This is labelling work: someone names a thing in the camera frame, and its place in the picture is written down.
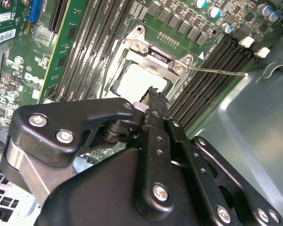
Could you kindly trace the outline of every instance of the motherboard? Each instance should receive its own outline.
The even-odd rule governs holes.
[[[187,131],[241,79],[193,68],[247,72],[282,33],[283,0],[0,0],[0,126],[154,86]]]

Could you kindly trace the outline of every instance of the white label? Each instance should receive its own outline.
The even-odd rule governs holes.
[[[40,91],[34,89],[32,98],[38,100],[39,97],[40,97]]]
[[[0,33],[0,42],[3,42],[3,41],[8,40],[8,39],[12,39],[12,38],[14,38],[15,35],[16,35],[15,29],[10,30],[8,32]]]
[[[0,22],[10,20],[11,13],[1,13],[0,14]]]

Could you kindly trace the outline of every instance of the electrolytic capacitor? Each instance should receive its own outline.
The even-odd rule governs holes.
[[[226,33],[226,34],[230,34],[230,33],[232,33],[233,30],[234,30],[233,26],[230,26],[229,24],[223,24],[223,25],[221,26],[221,29],[222,29],[222,31],[223,31],[224,33]]]
[[[276,21],[280,18],[280,16],[281,16],[281,14],[276,11],[276,12],[272,12],[271,15],[266,16],[265,19],[266,19],[267,21],[269,21],[269,22],[274,23],[274,22],[276,22]]]
[[[207,0],[195,0],[194,4],[196,8],[205,8],[207,6]]]
[[[17,100],[19,98],[19,94],[18,92],[16,91],[12,91],[12,92],[9,92],[7,95],[6,95],[6,99],[13,102],[15,100]]]
[[[272,14],[273,11],[273,7],[267,4],[261,4],[257,8],[257,13],[261,16],[269,16]]]
[[[221,10],[217,7],[212,6],[208,9],[208,16],[211,18],[218,18],[221,15]]]

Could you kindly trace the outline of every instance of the blue pcie slot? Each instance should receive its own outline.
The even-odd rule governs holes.
[[[35,23],[39,20],[41,14],[43,0],[33,0],[32,9],[28,18],[29,22]]]

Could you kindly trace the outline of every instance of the silver screw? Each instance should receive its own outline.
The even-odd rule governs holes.
[[[269,222],[268,216],[263,210],[258,209],[258,214],[263,221],[265,221],[266,223]]]
[[[180,124],[176,121],[173,121],[173,124],[176,126],[176,127],[180,127]]]
[[[22,0],[22,5],[28,6],[30,3],[30,0]]]
[[[207,145],[206,142],[203,139],[199,139],[199,143],[203,146]]]
[[[166,188],[162,185],[155,184],[153,186],[153,193],[155,197],[162,202],[168,199],[168,192],[166,191]]]
[[[270,210],[268,213],[269,213],[269,215],[275,220],[275,222],[277,222],[277,223],[280,222],[279,218],[277,217],[277,215],[276,215],[274,212],[272,212],[272,211]]]
[[[226,224],[229,224],[231,222],[231,216],[228,214],[226,209],[223,208],[222,206],[217,207],[217,213],[220,219],[222,219],[222,221],[225,222]]]
[[[10,0],[3,0],[3,2],[2,2],[2,8],[9,9],[10,7],[11,7],[11,2],[10,2]]]
[[[181,74],[183,72],[183,67],[181,65],[177,65],[174,67],[174,71],[176,74]]]
[[[153,114],[155,117],[157,117],[157,118],[160,117],[160,115],[159,115],[159,113],[158,113],[157,111],[152,111],[152,114]]]
[[[59,131],[56,137],[59,142],[64,143],[64,144],[69,144],[74,140],[74,136],[72,135],[72,133],[65,129]]]
[[[47,119],[42,115],[33,115],[28,119],[29,123],[36,127],[43,127],[47,124]]]
[[[132,110],[132,106],[129,103],[124,103],[123,104],[125,108],[127,108],[128,110]]]
[[[140,41],[136,41],[133,45],[133,49],[140,52],[142,50],[142,43]]]

